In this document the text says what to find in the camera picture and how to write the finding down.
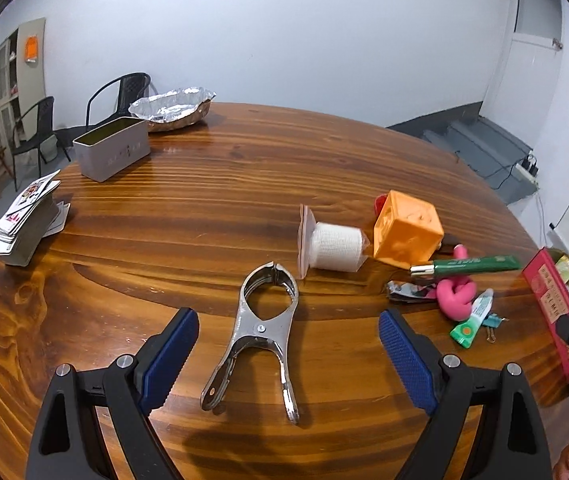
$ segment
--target blue gripper pad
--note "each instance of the blue gripper pad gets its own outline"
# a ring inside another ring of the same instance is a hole
[[[139,406],[149,416],[167,400],[187,357],[196,344],[200,323],[196,311],[181,308],[162,333],[149,337],[136,354],[133,381]]]
[[[393,361],[411,402],[432,416],[440,397],[440,352],[429,338],[413,332],[395,308],[380,314],[378,329],[379,340]]]

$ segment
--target textured blue pad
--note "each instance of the textured blue pad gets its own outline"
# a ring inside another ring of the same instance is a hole
[[[199,331],[198,315],[196,311],[189,310],[170,334],[167,343],[158,351],[143,378],[140,391],[142,413],[148,416],[151,410],[164,405],[186,358],[196,344]]]
[[[438,406],[438,400],[429,368],[424,364],[401,326],[386,310],[379,316],[378,329],[379,340],[393,361],[411,402],[415,407],[422,408],[429,416],[433,415]]]

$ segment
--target white gauze roll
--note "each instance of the white gauze roll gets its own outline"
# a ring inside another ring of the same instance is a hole
[[[366,259],[364,244],[362,231],[356,227],[318,222],[311,235],[309,266],[356,272]]]

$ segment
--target metal clip handle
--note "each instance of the metal clip handle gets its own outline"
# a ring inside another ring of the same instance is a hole
[[[283,286],[291,297],[291,304],[282,314],[263,320],[253,313],[248,306],[247,298],[254,290],[265,283]],[[240,288],[238,313],[236,314],[231,341],[229,341],[222,360],[213,370],[212,376],[200,396],[200,407],[203,410],[212,410],[224,397],[240,352],[245,348],[257,347],[270,350],[276,354],[280,362],[280,380],[282,382],[284,407],[289,420],[293,424],[299,423],[298,406],[293,395],[287,363],[289,332],[291,331],[295,309],[298,306],[298,298],[298,285],[295,279],[280,264],[270,262],[258,267],[247,276]]]

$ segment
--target red box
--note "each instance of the red box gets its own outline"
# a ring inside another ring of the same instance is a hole
[[[569,347],[555,333],[555,322],[562,314],[569,315],[569,295],[567,287],[555,269],[555,263],[546,248],[539,250],[538,254],[522,271],[524,279],[531,286],[531,290],[542,309],[555,347],[562,361],[562,370],[569,382]]]

